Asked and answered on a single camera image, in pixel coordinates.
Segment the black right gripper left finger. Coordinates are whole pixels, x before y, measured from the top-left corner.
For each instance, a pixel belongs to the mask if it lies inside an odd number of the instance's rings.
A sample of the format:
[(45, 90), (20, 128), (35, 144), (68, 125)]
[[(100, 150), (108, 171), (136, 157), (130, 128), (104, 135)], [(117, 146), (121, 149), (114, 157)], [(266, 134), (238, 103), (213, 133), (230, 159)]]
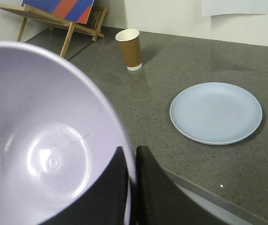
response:
[(123, 225), (128, 196), (128, 170), (122, 147), (95, 183), (44, 225)]

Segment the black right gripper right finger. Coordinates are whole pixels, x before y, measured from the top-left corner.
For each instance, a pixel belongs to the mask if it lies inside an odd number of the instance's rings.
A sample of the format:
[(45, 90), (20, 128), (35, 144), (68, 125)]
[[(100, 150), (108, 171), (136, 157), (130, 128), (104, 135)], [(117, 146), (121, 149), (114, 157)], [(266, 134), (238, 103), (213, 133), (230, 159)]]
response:
[(168, 177), (149, 147), (136, 151), (140, 225), (226, 225), (190, 199)]

